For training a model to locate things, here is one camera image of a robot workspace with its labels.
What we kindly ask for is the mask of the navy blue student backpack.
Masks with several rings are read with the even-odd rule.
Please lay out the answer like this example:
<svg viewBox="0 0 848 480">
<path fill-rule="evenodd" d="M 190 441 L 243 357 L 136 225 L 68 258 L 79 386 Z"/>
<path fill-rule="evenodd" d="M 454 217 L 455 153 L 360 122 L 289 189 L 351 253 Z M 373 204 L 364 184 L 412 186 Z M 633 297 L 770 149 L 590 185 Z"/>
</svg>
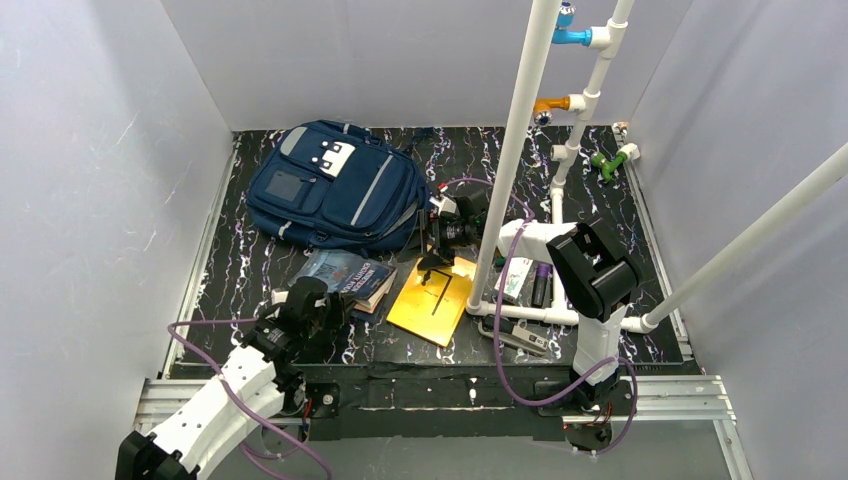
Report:
<svg viewBox="0 0 848 480">
<path fill-rule="evenodd" d="M 246 206 L 272 237 L 370 256 L 404 247 L 432 197 L 404 151 L 365 128 L 316 120 L 283 133 L 251 179 Z"/>
</svg>

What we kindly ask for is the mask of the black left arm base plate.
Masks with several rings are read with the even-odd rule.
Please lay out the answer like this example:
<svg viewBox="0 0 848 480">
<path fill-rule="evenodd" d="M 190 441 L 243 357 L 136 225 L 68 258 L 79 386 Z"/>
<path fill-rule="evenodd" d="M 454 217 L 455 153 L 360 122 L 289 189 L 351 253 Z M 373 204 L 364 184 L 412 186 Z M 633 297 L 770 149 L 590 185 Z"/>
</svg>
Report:
<svg viewBox="0 0 848 480">
<path fill-rule="evenodd" d="M 341 389 L 337 383 L 306 383 L 293 395 L 294 415 L 330 419 L 338 415 Z"/>
</svg>

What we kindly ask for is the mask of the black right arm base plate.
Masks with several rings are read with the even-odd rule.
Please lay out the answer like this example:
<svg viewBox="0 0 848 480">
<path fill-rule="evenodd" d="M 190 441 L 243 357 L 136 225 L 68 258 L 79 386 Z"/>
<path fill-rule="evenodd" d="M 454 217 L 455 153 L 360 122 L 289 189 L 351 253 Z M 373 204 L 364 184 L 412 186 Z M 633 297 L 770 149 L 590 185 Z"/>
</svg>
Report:
<svg viewBox="0 0 848 480">
<path fill-rule="evenodd" d="M 627 416 L 634 400 L 631 382 L 611 377 L 598 385 L 582 383 L 563 399 L 536 410 L 543 417 L 588 415 L 599 422 L 612 416 Z"/>
</svg>

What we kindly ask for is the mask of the Nineteen Eighty-Four book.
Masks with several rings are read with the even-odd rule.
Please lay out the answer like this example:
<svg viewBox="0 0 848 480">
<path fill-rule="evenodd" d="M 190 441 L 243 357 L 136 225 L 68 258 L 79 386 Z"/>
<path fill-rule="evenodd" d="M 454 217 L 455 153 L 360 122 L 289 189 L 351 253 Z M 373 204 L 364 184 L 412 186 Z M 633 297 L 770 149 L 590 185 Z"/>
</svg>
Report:
<svg viewBox="0 0 848 480">
<path fill-rule="evenodd" d="M 353 317 L 376 323 L 376 311 L 391 289 L 397 269 L 380 261 L 364 258 L 345 250 L 316 250 L 289 280 L 293 286 L 301 277 L 323 281 L 329 292 L 352 294 L 355 299 Z"/>
</svg>

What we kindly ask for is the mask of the yellow notebook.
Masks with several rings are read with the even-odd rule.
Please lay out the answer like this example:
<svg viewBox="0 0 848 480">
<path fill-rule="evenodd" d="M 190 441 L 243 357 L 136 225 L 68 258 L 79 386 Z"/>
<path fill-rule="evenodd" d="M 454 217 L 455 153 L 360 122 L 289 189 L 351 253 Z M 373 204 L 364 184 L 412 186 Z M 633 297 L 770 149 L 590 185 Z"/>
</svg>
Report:
<svg viewBox="0 0 848 480">
<path fill-rule="evenodd" d="M 439 270 L 451 274 L 453 281 L 435 315 L 431 315 L 435 297 L 421 286 L 425 272 L 414 267 L 389 310 L 387 321 L 436 345 L 447 347 L 465 311 L 476 264 L 457 258 L 452 267 Z"/>
</svg>

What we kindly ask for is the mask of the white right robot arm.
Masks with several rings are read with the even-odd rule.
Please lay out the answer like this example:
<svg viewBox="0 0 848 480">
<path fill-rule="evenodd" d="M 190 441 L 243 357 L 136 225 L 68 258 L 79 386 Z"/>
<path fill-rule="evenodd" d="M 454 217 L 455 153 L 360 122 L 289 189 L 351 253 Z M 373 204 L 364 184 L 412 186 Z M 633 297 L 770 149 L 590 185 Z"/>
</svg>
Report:
<svg viewBox="0 0 848 480">
<path fill-rule="evenodd" d="M 481 242 L 488 214 L 485 201 L 482 192 L 431 198 L 414 217 L 401 259 L 418 259 L 422 270 L 452 265 L 456 249 Z M 505 253 L 552 268 L 578 314 L 575 373 L 585 375 L 592 387 L 616 382 L 622 323 L 642 274 L 603 219 L 562 224 L 513 220 L 500 227 L 497 245 Z"/>
</svg>

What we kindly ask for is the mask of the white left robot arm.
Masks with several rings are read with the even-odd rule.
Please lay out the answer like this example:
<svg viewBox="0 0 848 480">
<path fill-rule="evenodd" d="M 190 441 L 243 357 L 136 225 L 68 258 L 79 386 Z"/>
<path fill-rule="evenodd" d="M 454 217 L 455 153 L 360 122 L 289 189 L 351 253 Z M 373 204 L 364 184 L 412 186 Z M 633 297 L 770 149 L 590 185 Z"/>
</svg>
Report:
<svg viewBox="0 0 848 480">
<path fill-rule="evenodd" d="M 125 437 L 116 478 L 206 479 L 235 449 L 259 466 L 266 454 L 245 443 L 258 427 L 290 442 L 330 475 L 329 465 L 305 441 L 312 415 L 333 410 L 338 396 L 328 387 L 308 387 L 296 362 L 346 325 L 354 306 L 352 293 L 332 292 L 314 277 L 297 279 L 248 320 L 249 331 L 224 364 L 203 357 L 214 373 L 182 406 L 149 432 Z"/>
</svg>

